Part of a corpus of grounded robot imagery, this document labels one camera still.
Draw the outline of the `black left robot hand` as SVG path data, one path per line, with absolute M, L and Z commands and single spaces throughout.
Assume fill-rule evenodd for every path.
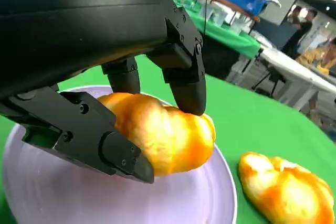
M 173 0 L 1 0 L 1 115 L 26 129 L 24 142 L 108 175 L 151 184 L 141 150 L 115 115 L 58 83 L 101 66 L 113 91 L 138 93 L 135 56 L 162 69 L 177 106 L 206 107 L 202 37 Z

